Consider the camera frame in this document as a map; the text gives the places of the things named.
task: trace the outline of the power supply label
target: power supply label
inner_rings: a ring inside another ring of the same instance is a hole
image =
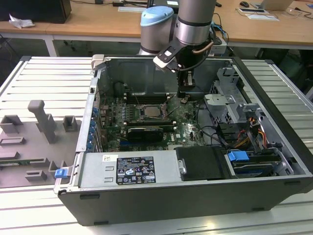
[[[118,158],[116,183],[118,185],[156,183],[153,157]]]

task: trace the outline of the computer mouse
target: computer mouse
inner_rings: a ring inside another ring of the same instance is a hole
[[[240,6],[250,7],[249,3],[247,3],[246,1],[242,1],[242,2],[240,3]]]

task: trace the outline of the computer case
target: computer case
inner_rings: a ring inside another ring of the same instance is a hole
[[[3,0],[0,21],[8,21],[11,14],[21,20],[63,24],[71,10],[70,0]]]

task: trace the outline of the desk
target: desk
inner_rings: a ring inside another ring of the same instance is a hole
[[[289,18],[280,12],[275,12],[280,20],[278,22],[250,20],[236,12],[240,0],[219,2],[223,6],[216,7],[215,12],[222,18],[230,46],[313,49],[313,20]],[[0,33],[8,38],[45,40],[50,56],[57,56],[53,40],[140,42],[141,13],[119,12],[118,7],[111,5],[71,2],[71,6],[72,13],[65,24],[35,23],[33,28],[18,29],[8,22],[0,22]],[[304,2],[291,5],[296,6],[313,12]]]

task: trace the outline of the metal slotted table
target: metal slotted table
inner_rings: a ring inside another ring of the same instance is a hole
[[[55,120],[64,115],[82,119],[89,90],[91,58],[32,57],[21,61],[0,89],[0,118],[18,114],[34,121],[27,110],[32,99],[43,99]],[[277,108],[313,151],[313,105],[275,65],[244,60]],[[246,90],[252,102],[253,94]],[[0,233],[110,235],[286,235],[313,233],[313,191],[294,195],[270,211],[187,219],[83,227],[61,203],[53,186],[0,189]]]

